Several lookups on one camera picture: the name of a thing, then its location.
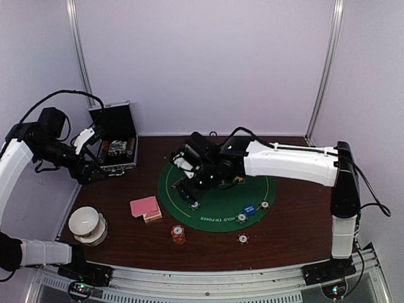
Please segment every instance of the metal case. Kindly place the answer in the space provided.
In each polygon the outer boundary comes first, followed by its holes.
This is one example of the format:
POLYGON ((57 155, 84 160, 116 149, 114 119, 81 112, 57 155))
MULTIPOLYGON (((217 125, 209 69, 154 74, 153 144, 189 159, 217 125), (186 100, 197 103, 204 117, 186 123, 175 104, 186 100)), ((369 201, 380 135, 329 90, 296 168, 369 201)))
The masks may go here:
MULTIPOLYGON (((101 106, 93 106, 88 109, 93 121, 98 117, 101 111, 101 106)), ((127 169, 136 167, 138 161, 139 137, 131 110, 131 102, 128 100, 123 103, 105 105, 104 113, 100 119, 96 120, 96 126, 104 129, 105 135, 101 140, 128 140, 134 138, 134 153, 133 158, 107 158, 103 165, 100 165, 110 176, 123 175, 127 169)))

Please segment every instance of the white wall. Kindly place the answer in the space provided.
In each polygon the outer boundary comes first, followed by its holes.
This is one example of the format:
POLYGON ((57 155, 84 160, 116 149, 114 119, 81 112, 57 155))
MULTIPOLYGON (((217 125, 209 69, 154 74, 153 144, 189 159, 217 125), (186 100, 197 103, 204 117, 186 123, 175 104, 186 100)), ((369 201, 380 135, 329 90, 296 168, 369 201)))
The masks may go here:
MULTIPOLYGON (((348 141, 393 216, 363 211, 394 302, 404 302, 404 2, 345 1, 330 84, 314 133, 318 146, 348 141)), ((371 196, 362 183, 362 204, 371 196)))
POLYGON ((306 132, 334 1, 77 0, 93 92, 140 133, 306 132))
MULTIPOLYGON (((81 89, 63 0, 0 0, 0 138, 37 101, 63 89, 81 89)), ((86 100, 63 95, 47 105, 69 115, 73 133, 90 121, 86 100)), ((28 121, 38 118, 39 110, 28 121)), ((13 237, 54 239, 76 182, 68 171, 37 175, 29 165, 6 208, 2 232, 13 237)), ((0 278, 6 277, 0 270, 0 278)), ((1 302, 21 302, 32 270, 0 283, 1 302)))

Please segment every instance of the robotic arm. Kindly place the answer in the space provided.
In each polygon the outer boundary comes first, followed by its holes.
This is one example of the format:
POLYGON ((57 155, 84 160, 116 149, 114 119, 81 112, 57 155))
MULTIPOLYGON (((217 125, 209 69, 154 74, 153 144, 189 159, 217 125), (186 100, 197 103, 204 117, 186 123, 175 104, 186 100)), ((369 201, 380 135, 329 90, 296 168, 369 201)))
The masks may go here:
MULTIPOLYGON (((86 155, 95 159, 86 145, 98 140, 97 132, 92 128, 85 129, 75 139, 73 146, 68 146, 58 140, 65 120, 66 115, 60 110, 45 108, 37 122, 17 124, 9 132, 6 137, 8 146, 4 150, 3 145, 0 158, 0 228, 11 192, 23 169, 31 161, 40 162, 35 168, 36 172, 65 167, 79 184, 99 180, 94 179, 97 174, 101 179, 108 178, 96 160, 86 159, 86 155), (44 160, 52 163, 54 168, 40 169, 44 160)), ((21 266, 45 264, 65 265, 59 269, 59 274, 94 286, 108 285, 112 271, 106 266, 87 263, 79 245, 14 239, 0 232, 0 268, 15 272, 21 266)))
POLYGON ((358 175, 348 143, 309 148, 267 143, 256 136, 230 136, 217 145, 195 132, 171 154, 170 161, 188 176, 176 187, 188 203, 199 200, 223 180, 232 182, 235 177, 245 175, 286 177, 332 187, 330 266, 342 268, 344 274, 349 268, 353 270, 351 254, 360 199, 358 175))

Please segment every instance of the poker table mat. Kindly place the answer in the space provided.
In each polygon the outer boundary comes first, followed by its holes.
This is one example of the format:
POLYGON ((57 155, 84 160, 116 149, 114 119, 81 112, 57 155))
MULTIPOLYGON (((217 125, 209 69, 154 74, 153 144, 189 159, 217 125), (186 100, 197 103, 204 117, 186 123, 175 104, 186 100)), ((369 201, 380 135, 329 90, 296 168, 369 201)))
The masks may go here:
POLYGON ((172 188, 181 178, 186 178, 185 173, 172 164, 167 164, 162 169, 158 179, 160 200, 175 219, 205 232, 231 232, 252 226, 271 211, 271 208, 260 209, 260 202, 267 201, 273 206, 276 196, 276 178, 247 176, 231 188, 228 188, 229 184, 221 184, 218 188, 211 189, 198 201, 200 207, 191 210, 177 190, 172 188), (236 222, 236 216, 244 212, 244 206, 248 204, 254 205, 256 213, 247 216, 244 223, 236 222))

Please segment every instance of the dark wood surface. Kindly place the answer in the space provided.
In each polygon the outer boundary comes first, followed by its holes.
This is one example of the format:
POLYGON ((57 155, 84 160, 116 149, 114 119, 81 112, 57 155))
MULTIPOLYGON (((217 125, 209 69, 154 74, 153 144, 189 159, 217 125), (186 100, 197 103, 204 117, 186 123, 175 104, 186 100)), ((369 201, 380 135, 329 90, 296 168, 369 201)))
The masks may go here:
MULTIPOLYGON (((156 196, 161 169, 185 137, 140 138, 138 167, 122 177, 83 186, 73 211, 92 206, 108 221, 101 245, 85 247, 89 261, 154 270, 222 271, 288 266, 327 259, 331 253, 330 189, 319 184, 278 178, 275 205, 262 221, 227 233, 186 228, 186 243, 174 244, 171 227, 179 222, 160 204, 163 219, 145 224, 133 218, 129 202, 156 196), (250 240, 240 245, 237 236, 250 240)), ((268 141, 304 145, 299 137, 268 141)), ((66 226, 62 241, 75 243, 66 226)))

